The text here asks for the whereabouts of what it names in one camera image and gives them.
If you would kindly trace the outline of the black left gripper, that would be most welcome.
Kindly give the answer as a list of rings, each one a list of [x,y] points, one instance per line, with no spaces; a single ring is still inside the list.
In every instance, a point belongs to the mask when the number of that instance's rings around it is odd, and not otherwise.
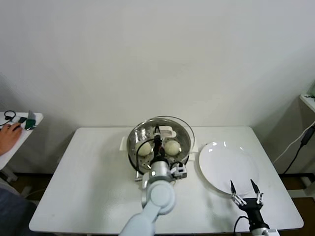
[[[162,138],[160,136],[160,127],[159,125],[155,126],[154,130],[154,157],[152,161],[158,161],[164,158],[164,149],[162,147]]]

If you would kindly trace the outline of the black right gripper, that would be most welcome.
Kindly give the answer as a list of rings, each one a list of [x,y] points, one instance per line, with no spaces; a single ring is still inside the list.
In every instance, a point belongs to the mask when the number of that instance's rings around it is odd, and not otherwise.
[[[230,181],[232,200],[237,206],[240,206],[240,210],[244,211],[247,214],[250,229],[269,228],[269,226],[264,222],[263,217],[260,213],[260,209],[263,207],[263,193],[260,192],[258,185],[252,179],[251,184],[256,194],[256,198],[242,199],[237,194],[233,182]]]

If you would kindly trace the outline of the person's bare hand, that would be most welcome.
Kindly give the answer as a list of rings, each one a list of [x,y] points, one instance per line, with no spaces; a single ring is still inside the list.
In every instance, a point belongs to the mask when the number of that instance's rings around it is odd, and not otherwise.
[[[22,127],[20,123],[5,124],[0,129],[0,155],[9,152],[22,134]]]

